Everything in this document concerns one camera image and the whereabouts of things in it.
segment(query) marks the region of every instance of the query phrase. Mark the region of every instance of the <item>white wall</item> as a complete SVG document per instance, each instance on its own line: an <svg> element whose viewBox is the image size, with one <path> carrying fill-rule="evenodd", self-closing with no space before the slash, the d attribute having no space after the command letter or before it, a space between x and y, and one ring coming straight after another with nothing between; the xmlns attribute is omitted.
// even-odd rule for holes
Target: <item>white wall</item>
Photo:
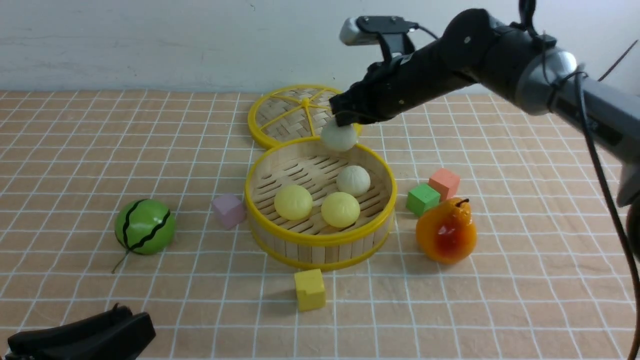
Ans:
<svg viewBox="0 0 640 360"><path fill-rule="evenodd" d="M441 34L470 7L518 19L517 0L0 0L0 88L344 89L380 57L339 42L347 17L400 15ZM534 21L598 77L640 37L639 17L640 0L539 0ZM607 82L640 94L640 46Z"/></svg>

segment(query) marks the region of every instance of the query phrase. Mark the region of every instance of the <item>toy pear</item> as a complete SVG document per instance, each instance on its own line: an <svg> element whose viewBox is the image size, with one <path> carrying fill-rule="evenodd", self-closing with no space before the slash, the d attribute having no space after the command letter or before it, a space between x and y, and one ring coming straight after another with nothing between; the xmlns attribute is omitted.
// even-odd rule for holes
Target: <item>toy pear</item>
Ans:
<svg viewBox="0 0 640 360"><path fill-rule="evenodd" d="M433 261L453 265L465 259L477 243L469 199L451 198L427 210L418 219L415 237Z"/></svg>

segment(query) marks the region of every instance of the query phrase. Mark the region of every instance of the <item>toy block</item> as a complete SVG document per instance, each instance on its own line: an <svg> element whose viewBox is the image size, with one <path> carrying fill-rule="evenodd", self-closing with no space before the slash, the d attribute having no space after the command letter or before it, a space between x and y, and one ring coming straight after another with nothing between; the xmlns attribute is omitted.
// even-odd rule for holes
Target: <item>toy block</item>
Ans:
<svg viewBox="0 0 640 360"><path fill-rule="evenodd" d="M229 230L246 219L244 204L233 194L224 194L211 202L218 222Z"/></svg>
<svg viewBox="0 0 640 360"><path fill-rule="evenodd" d="M449 200L458 192L460 176L441 168L429 178L429 186L440 194L440 201Z"/></svg>
<svg viewBox="0 0 640 360"><path fill-rule="evenodd" d="M440 203L440 193L427 184L420 184L409 191L406 198L406 208L415 216L420 217L425 211Z"/></svg>
<svg viewBox="0 0 640 360"><path fill-rule="evenodd" d="M320 269L296 272L293 277L296 282L296 296L300 311L324 307L326 304L326 292Z"/></svg>

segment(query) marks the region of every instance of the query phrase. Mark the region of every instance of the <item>toy watermelon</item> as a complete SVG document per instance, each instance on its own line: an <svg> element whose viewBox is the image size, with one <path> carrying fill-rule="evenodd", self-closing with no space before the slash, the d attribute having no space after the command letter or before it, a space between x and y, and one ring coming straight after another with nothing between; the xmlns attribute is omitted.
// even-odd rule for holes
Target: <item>toy watermelon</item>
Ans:
<svg viewBox="0 0 640 360"><path fill-rule="evenodd" d="M126 249L126 255L130 252L156 254L171 244L174 233L175 215L162 202L153 199L128 203L115 222L116 238Z"/></svg>

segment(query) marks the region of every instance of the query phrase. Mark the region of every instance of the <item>watermelon stem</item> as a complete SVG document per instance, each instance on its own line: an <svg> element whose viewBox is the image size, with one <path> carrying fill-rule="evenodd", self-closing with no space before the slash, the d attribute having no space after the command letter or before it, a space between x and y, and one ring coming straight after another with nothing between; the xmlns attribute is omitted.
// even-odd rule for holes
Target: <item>watermelon stem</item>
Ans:
<svg viewBox="0 0 640 360"><path fill-rule="evenodd" d="M127 258L127 256L129 255L129 253L131 253L131 251L129 249L127 249L127 252L125 252L124 256L122 257L122 259L120 259L120 261L118 261L118 263L116 264L116 266L113 267L113 270L111 271L112 274L116 273L116 269L122 264L122 262L124 261L124 259Z"/></svg>

